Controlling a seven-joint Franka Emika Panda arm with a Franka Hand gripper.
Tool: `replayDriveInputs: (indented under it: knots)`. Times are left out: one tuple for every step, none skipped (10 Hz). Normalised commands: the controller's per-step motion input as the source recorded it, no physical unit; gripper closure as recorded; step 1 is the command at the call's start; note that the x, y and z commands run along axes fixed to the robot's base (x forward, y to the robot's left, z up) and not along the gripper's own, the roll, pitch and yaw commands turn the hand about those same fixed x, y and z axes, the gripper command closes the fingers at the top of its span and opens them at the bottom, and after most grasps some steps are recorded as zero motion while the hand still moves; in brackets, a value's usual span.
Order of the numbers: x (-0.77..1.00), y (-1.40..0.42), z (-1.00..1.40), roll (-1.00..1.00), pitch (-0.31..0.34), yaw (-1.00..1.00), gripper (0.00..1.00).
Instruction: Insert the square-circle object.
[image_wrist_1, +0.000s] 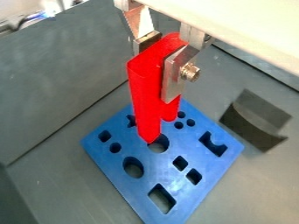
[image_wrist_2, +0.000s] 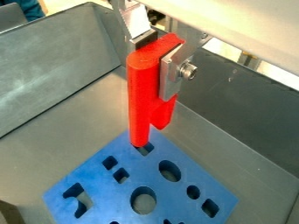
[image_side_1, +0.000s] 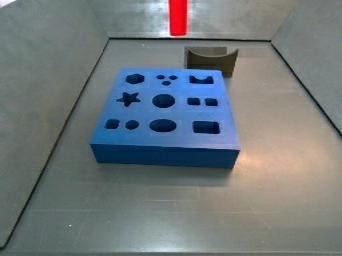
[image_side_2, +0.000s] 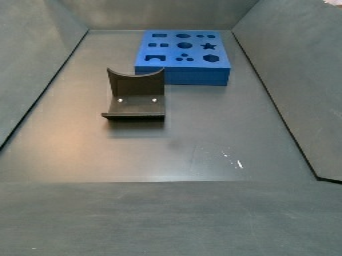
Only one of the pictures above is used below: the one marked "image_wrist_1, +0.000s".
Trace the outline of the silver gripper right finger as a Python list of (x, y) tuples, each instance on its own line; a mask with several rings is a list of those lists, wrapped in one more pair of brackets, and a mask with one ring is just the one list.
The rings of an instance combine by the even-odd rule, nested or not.
[(201, 77), (201, 69), (195, 66), (197, 55), (207, 48), (215, 38), (205, 31), (182, 23), (181, 40), (187, 42), (165, 59), (162, 100), (170, 103), (182, 93), (186, 81), (195, 82)]

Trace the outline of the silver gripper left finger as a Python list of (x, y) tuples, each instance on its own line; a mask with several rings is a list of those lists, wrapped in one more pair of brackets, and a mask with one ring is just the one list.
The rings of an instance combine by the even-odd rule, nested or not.
[(129, 31), (134, 55), (138, 55), (161, 40), (163, 34), (155, 29), (146, 5), (137, 0), (114, 0), (114, 4), (119, 9), (119, 15)]

